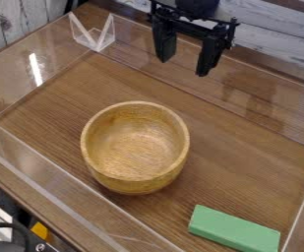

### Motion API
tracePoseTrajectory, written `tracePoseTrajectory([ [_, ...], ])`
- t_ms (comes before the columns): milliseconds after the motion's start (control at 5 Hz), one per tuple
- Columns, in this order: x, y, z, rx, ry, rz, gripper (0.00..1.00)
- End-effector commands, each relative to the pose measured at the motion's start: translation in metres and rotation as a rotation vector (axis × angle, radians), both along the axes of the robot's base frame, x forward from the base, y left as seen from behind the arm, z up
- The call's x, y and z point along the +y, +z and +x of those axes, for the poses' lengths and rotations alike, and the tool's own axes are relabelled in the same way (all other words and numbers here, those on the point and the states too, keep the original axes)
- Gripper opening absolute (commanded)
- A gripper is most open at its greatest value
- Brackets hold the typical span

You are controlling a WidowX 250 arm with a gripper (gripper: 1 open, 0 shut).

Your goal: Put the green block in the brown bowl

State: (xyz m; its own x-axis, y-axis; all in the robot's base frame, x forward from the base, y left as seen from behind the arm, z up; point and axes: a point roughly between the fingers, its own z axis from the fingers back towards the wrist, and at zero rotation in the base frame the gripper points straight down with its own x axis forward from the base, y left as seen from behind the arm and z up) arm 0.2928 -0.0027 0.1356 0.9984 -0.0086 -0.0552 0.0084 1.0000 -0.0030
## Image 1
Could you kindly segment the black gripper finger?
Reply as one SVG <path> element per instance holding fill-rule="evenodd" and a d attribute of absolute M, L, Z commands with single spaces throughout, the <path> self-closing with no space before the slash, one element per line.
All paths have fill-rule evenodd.
<path fill-rule="evenodd" d="M 196 65 L 196 74 L 200 77 L 207 76 L 209 71 L 217 66 L 223 51 L 224 40 L 217 36 L 208 36 L 203 40 L 203 46 Z"/>
<path fill-rule="evenodd" d="M 177 52 L 177 32 L 173 22 L 159 16 L 152 18 L 155 48 L 159 59 L 168 62 Z"/>

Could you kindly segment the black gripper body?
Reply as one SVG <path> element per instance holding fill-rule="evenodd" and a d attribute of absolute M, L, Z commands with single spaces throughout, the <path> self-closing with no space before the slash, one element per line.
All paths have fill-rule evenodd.
<path fill-rule="evenodd" d="M 236 17 L 219 7 L 220 0 L 151 0 L 151 15 L 169 21 L 180 32 L 189 35 L 217 34 L 232 47 Z"/>

